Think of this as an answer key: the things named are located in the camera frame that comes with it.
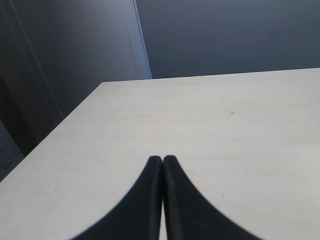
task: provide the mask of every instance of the black object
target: black object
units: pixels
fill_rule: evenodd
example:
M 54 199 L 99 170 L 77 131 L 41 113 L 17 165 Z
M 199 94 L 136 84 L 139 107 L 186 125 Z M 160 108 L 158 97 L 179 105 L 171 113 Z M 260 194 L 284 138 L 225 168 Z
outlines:
M 162 206 L 162 160 L 151 156 L 124 198 L 73 240 L 157 240 Z
M 190 182 L 175 156 L 163 160 L 168 240 L 259 240 L 213 207 Z
M 172 155 L 151 156 L 118 205 L 73 240 L 157 240 L 162 197 L 168 240 L 260 240 L 213 207 Z

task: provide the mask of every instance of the white tabletop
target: white tabletop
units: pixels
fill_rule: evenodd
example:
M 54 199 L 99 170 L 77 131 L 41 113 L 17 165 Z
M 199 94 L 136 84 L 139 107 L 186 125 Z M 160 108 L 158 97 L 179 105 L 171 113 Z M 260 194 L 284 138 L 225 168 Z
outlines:
M 320 68 L 102 83 L 0 183 L 0 239 L 77 235 L 167 154 L 259 237 L 318 240 Z

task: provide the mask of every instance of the table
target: table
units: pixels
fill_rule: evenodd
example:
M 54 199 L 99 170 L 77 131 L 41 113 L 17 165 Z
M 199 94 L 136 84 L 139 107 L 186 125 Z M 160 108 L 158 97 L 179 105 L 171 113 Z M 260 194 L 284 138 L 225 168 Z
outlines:
M 102 83 L 0 183 L 0 238 L 70 239 L 168 154 L 257 236 L 319 239 L 320 68 Z

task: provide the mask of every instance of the gray wall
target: gray wall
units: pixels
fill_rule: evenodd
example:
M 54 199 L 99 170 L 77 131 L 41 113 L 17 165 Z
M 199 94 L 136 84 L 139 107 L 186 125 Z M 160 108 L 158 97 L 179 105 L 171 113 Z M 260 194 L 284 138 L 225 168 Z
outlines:
M 151 77 L 133 0 L 0 4 L 0 74 L 38 141 L 101 82 Z
M 153 78 L 320 67 L 319 0 L 136 0 Z

